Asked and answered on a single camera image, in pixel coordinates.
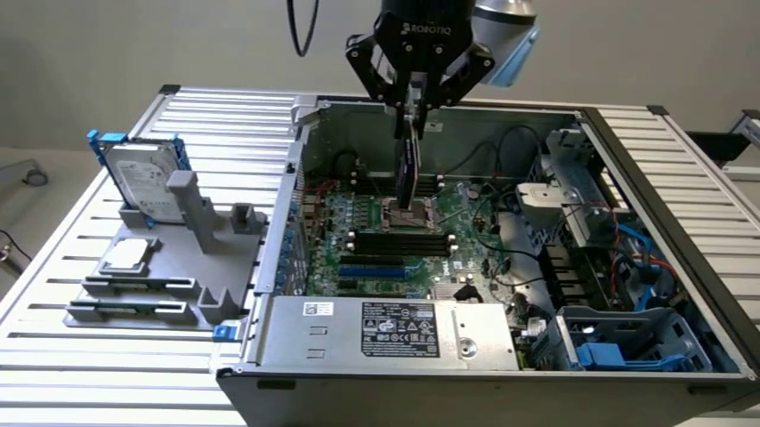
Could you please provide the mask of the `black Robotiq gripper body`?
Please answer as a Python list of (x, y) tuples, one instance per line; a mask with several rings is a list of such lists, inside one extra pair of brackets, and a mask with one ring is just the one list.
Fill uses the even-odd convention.
[(395, 72), (444, 71), (472, 43), (472, 1), (383, 1), (372, 36)]

